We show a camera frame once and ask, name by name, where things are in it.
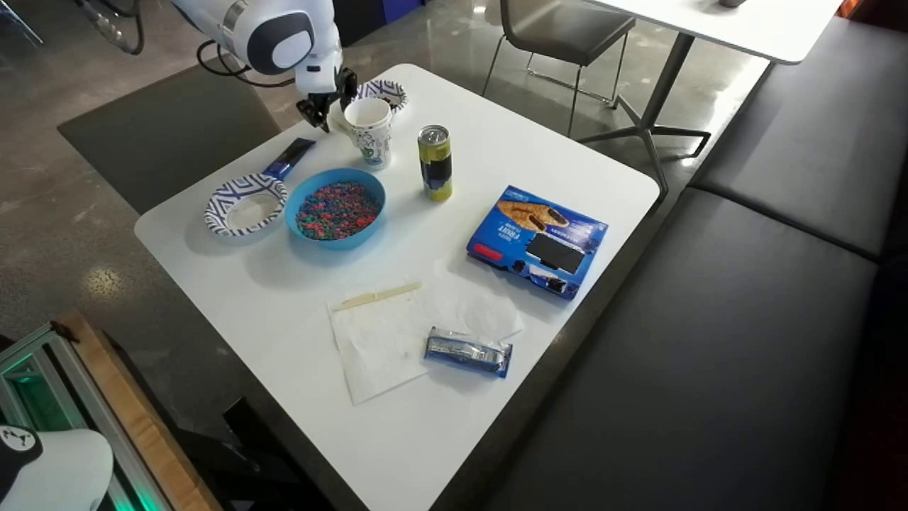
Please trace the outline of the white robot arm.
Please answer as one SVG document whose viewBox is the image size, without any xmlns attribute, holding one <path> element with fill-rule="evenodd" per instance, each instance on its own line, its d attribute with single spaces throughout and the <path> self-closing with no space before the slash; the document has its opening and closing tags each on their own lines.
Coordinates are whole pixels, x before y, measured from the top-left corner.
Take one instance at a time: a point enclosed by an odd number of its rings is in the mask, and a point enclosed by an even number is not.
<svg viewBox="0 0 908 511">
<path fill-rule="evenodd" d="M 297 112 L 322 128 L 332 109 L 346 109 L 358 78 L 343 65 L 332 0 L 170 0 L 204 37 L 257 75 L 290 75 Z"/>
</svg>

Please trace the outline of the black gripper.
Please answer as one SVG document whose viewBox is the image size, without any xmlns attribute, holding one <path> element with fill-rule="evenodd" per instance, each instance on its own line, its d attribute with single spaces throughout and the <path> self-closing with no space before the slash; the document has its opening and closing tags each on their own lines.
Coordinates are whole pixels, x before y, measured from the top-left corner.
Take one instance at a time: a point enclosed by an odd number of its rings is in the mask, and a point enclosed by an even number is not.
<svg viewBox="0 0 908 511">
<path fill-rule="evenodd" d="M 307 94 L 295 102 L 297 115 L 312 125 L 326 130 L 328 128 L 328 109 L 346 109 L 358 98 L 358 75 L 352 69 L 339 69 L 334 75 L 334 92 L 328 94 Z"/>
</svg>

